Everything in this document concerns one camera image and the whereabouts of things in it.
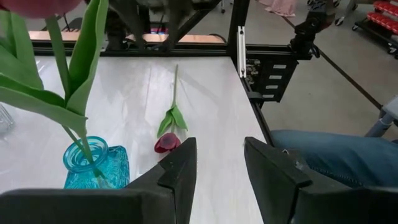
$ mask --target glass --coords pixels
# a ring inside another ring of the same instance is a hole
[[[63,163],[69,170],[65,189],[121,189],[130,182],[129,161],[122,146],[108,147],[104,139],[87,137],[93,155],[91,165],[79,147],[73,143],[63,155]],[[102,177],[95,177],[94,168]]]
[[[14,120],[6,109],[0,105],[0,136],[6,134],[13,126]]]

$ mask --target person's leg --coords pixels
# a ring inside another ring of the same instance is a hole
[[[398,187],[398,144],[382,138],[272,131],[275,147],[302,152],[311,169],[350,187]]]

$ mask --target gray floor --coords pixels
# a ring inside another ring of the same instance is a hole
[[[347,0],[337,8],[343,13]],[[67,14],[68,20],[81,17],[84,4]],[[363,19],[371,6],[360,5],[340,27],[332,25],[317,35],[315,43],[349,76],[381,104],[387,103],[398,85],[398,62],[386,49],[363,34],[351,30],[354,21]],[[228,38],[232,6],[209,13],[191,34],[217,33]],[[306,1],[297,1],[293,24],[304,21],[308,12]],[[60,26],[65,27],[63,19]],[[31,30],[41,30],[43,21],[29,21]],[[283,18],[264,10],[252,1],[246,22],[246,42],[250,44],[287,44],[294,30]],[[378,110],[355,89],[324,58],[313,58],[298,65],[281,103],[266,103],[262,109],[271,129],[301,129],[363,135],[377,120]],[[391,128],[385,135],[398,139],[398,130]]]

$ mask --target white table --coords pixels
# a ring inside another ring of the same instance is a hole
[[[244,137],[264,141],[249,100],[227,57],[102,57],[91,91],[89,135],[127,149],[133,181],[165,155],[154,152],[156,133],[172,102],[179,64],[177,103],[197,139],[197,184],[192,224],[262,223],[243,154]],[[63,95],[53,57],[37,57],[45,88]],[[72,143],[62,127],[41,115],[5,105],[15,128],[0,139],[0,192],[62,188],[62,163]]]

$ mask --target wooden board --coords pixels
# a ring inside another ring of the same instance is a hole
[[[65,41],[76,41],[79,32],[62,32],[62,39]],[[50,40],[47,31],[29,31],[32,40]],[[134,40],[133,35],[129,35],[128,39]],[[163,42],[167,38],[165,34],[145,34],[144,39],[147,42]],[[181,38],[180,43],[223,43],[223,40],[213,35],[185,35]]]

